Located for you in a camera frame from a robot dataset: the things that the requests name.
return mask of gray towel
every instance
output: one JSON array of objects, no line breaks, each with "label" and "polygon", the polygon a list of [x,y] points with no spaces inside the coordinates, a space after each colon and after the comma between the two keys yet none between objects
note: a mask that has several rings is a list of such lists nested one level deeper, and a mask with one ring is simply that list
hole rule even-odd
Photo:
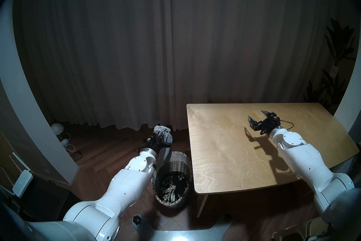
[{"label": "gray towel", "polygon": [[[157,125],[156,127],[154,127],[154,133],[157,136],[162,136],[163,142],[173,143],[173,138],[172,135],[170,134],[170,129],[168,127]],[[165,163],[167,163],[171,155],[172,155],[171,147],[162,148],[159,152],[159,159],[158,159],[159,165],[162,166]]]}]

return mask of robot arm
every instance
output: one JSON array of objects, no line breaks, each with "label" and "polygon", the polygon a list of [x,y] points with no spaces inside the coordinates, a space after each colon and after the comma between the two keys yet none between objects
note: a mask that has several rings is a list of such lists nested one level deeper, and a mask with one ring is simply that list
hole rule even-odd
[{"label": "robot arm", "polygon": [[277,144],[277,150],[288,167],[303,179],[314,192],[314,202],[325,222],[332,222],[331,205],[345,190],[353,189],[350,177],[343,173],[333,173],[324,164],[321,154],[300,134],[287,131],[280,125],[280,119],[273,112],[262,111],[264,121],[256,122],[248,116],[248,122],[261,135],[267,133]]},{"label": "robot arm", "polygon": [[157,154],[163,147],[170,147],[170,143],[165,143],[162,137],[154,133],[139,149],[139,156],[132,158],[113,177],[100,199],[75,204],[65,214],[63,221],[83,226],[95,240],[114,240],[120,218],[142,196],[153,176]]}]

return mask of black knob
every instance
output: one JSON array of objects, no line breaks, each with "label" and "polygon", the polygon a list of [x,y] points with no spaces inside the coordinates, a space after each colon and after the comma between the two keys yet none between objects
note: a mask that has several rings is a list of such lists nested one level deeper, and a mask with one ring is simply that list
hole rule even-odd
[{"label": "black knob", "polygon": [[142,223],[142,218],[138,215],[134,216],[133,217],[133,222],[136,224],[136,225],[139,225]]}]

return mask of table leg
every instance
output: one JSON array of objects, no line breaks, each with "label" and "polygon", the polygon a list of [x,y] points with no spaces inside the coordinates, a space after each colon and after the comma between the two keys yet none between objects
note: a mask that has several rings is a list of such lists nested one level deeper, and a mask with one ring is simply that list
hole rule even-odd
[{"label": "table leg", "polygon": [[198,207],[197,207],[197,218],[201,215],[205,201],[207,200],[208,194],[198,195]]}]

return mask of white lamp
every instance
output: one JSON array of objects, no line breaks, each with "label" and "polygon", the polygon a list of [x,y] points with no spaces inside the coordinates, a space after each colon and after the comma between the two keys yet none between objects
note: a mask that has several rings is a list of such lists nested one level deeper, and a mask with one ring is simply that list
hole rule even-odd
[{"label": "white lamp", "polygon": [[63,147],[67,146],[69,140],[68,139],[64,139],[61,136],[61,133],[64,131],[64,126],[62,126],[60,123],[54,123],[52,124],[51,130],[53,130],[54,134],[56,135],[56,137],[59,139],[59,141],[61,142],[61,144],[63,145]]}]

